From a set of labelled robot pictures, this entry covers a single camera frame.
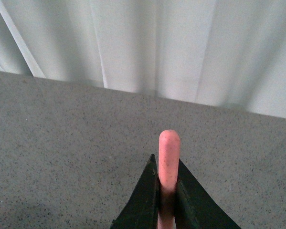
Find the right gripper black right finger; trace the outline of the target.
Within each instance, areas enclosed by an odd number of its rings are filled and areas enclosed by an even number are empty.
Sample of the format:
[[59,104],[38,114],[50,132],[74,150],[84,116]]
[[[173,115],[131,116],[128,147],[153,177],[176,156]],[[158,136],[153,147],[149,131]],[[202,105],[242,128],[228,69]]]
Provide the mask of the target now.
[[194,175],[179,161],[174,217],[178,229],[238,229]]

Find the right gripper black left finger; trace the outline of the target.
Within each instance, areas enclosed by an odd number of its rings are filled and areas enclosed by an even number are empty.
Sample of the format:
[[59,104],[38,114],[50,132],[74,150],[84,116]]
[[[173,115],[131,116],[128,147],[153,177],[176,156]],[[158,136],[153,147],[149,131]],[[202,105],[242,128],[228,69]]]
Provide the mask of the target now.
[[118,217],[113,229],[156,229],[159,214],[159,178],[155,155],[152,154]]

